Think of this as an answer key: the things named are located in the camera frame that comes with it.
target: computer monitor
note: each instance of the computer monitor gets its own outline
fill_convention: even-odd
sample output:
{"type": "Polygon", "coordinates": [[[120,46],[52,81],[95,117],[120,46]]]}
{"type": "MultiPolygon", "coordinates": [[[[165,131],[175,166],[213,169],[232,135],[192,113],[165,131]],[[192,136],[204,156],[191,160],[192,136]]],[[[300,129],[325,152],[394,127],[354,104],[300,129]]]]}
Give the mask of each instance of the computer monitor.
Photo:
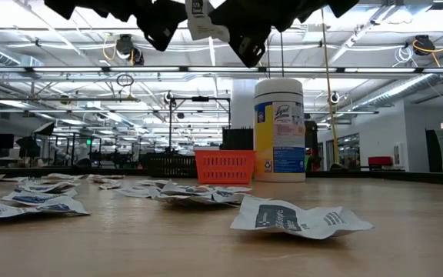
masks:
{"type": "Polygon", "coordinates": [[[15,143],[15,135],[0,134],[0,149],[13,149],[15,143]]]}

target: ceiling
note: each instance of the ceiling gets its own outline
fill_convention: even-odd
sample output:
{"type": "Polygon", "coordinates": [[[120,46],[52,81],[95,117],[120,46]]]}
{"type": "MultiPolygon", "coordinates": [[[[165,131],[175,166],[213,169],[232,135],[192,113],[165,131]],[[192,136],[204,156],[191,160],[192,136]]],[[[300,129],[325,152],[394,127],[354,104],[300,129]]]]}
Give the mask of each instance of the ceiling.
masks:
{"type": "MultiPolygon", "coordinates": [[[[72,19],[67,21],[47,8],[41,0],[27,1],[33,14],[17,4],[17,1],[0,0],[0,49],[9,55],[34,57],[44,66],[129,66],[127,61],[120,59],[117,55],[112,59],[104,56],[104,52],[109,58],[113,56],[114,41],[120,34],[125,33],[133,35],[135,47],[142,51],[146,66],[243,66],[225,42],[215,39],[210,47],[208,39],[192,41],[186,22],[180,24],[168,49],[165,52],[158,52],[143,38],[142,32],[137,29],[134,17],[131,17],[128,22],[120,22],[111,16],[101,18],[92,10],[77,8],[72,19]]],[[[210,2],[216,7],[223,0],[210,2]]],[[[335,18],[329,10],[325,9],[325,22],[328,26],[326,32],[328,56],[336,57],[332,66],[383,68],[414,66],[410,58],[408,62],[399,62],[398,52],[406,41],[411,43],[416,35],[429,35],[437,48],[443,48],[443,10],[427,11],[425,7],[428,7],[428,3],[425,2],[427,5],[399,8],[386,19],[378,21],[380,24],[368,26],[371,17],[380,9],[380,5],[370,4],[370,2],[356,5],[341,18],[335,18]],[[366,28],[366,32],[361,34],[360,31],[363,28],[366,28]],[[359,36],[355,38],[355,42],[348,44],[342,53],[338,53],[340,46],[357,34],[359,36]]],[[[274,30],[268,40],[269,51],[261,59],[260,65],[271,67],[283,65],[286,68],[323,66],[324,48],[319,46],[322,40],[321,23],[321,13],[317,11],[304,24],[295,21],[294,25],[282,35],[274,30]]],[[[438,57],[442,59],[443,52],[439,52],[438,57]]],[[[431,55],[413,55],[412,58],[418,66],[434,66],[431,55]]],[[[160,77],[157,74],[145,73],[136,74],[135,83],[121,91],[122,87],[115,81],[116,76],[107,75],[106,80],[95,82],[97,78],[103,76],[80,74],[80,78],[91,78],[95,81],[68,82],[61,75],[63,79],[59,82],[33,80],[33,90],[31,82],[7,80],[6,85],[16,90],[16,93],[8,94],[9,96],[38,92],[41,98],[60,97],[66,94],[73,97],[110,99],[119,96],[125,98],[131,94],[138,100],[137,102],[98,99],[99,102],[95,105],[111,110],[160,110],[165,109],[163,97],[166,92],[171,92],[175,97],[195,95],[230,97],[234,80],[234,76],[230,75],[200,76],[172,73],[160,77]]],[[[7,77],[4,73],[0,74],[0,82],[4,82],[7,77]]],[[[298,78],[303,84],[306,110],[326,109],[327,80],[323,77],[320,75],[316,78],[298,78]]],[[[341,96],[345,95],[342,98],[345,100],[342,101],[353,102],[367,97],[376,89],[393,81],[393,78],[380,75],[366,77],[359,75],[355,78],[332,78],[330,83],[332,91],[338,92],[341,96]]],[[[422,92],[418,97],[433,93],[433,91],[422,92]]],[[[39,104],[47,105],[48,108],[63,109],[80,109],[86,106],[83,102],[61,105],[56,102],[40,101],[39,104]]],[[[223,104],[217,102],[202,104],[186,102],[182,108],[223,111],[224,107],[223,104]]],[[[165,120],[162,119],[165,115],[158,117],[158,115],[128,113],[123,116],[137,126],[152,125],[159,128],[166,126],[165,120]]],[[[80,117],[87,123],[104,124],[103,121],[98,122],[94,115],[80,115],[80,117]]],[[[193,114],[185,115],[184,119],[176,119],[176,121],[227,122],[228,115],[222,112],[212,115],[193,114]]],[[[113,122],[112,126],[122,126],[122,123],[113,122]]],[[[208,131],[200,131],[199,134],[208,134],[208,131]]],[[[219,130],[209,132],[206,138],[202,137],[202,139],[219,140],[219,134],[219,130]]],[[[184,138],[186,135],[194,138],[192,133],[179,132],[178,135],[179,138],[184,138]]]]}

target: orange basket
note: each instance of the orange basket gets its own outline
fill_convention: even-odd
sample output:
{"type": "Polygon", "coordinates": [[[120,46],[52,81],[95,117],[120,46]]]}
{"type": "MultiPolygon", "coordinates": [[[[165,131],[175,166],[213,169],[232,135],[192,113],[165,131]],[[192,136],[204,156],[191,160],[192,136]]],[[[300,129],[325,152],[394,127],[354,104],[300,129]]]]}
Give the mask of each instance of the orange basket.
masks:
{"type": "Polygon", "coordinates": [[[201,184],[248,184],[254,172],[253,150],[195,150],[201,184]]]}

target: air duct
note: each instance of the air duct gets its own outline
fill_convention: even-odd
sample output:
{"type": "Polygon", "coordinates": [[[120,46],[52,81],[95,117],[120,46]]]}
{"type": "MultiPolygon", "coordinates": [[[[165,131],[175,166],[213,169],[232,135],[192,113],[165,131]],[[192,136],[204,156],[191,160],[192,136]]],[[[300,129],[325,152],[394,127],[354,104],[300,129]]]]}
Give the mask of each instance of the air duct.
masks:
{"type": "Polygon", "coordinates": [[[38,59],[27,56],[20,55],[16,53],[11,53],[8,50],[4,50],[0,47],[0,64],[7,66],[43,66],[44,64],[38,59]]]}
{"type": "Polygon", "coordinates": [[[441,76],[438,74],[422,74],[414,78],[405,79],[393,82],[386,85],[379,90],[368,95],[368,99],[358,101],[353,106],[349,105],[341,108],[342,111],[357,110],[366,108],[367,106],[382,106],[384,104],[391,104],[401,98],[415,94],[418,91],[427,89],[430,85],[436,85],[441,81],[441,76]]]}

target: desk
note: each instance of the desk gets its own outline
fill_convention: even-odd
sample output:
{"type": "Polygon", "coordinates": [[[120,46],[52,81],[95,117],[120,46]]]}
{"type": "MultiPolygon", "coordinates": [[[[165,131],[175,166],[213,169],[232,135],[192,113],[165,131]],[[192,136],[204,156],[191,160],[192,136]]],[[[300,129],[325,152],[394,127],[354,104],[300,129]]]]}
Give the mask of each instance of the desk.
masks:
{"type": "MultiPolygon", "coordinates": [[[[0,222],[0,276],[443,275],[443,185],[377,179],[253,185],[256,196],[302,208],[343,205],[375,225],[312,241],[231,230],[237,208],[174,208],[83,182],[76,199],[90,216],[0,222]]],[[[0,183],[0,198],[14,187],[0,183]]]]}

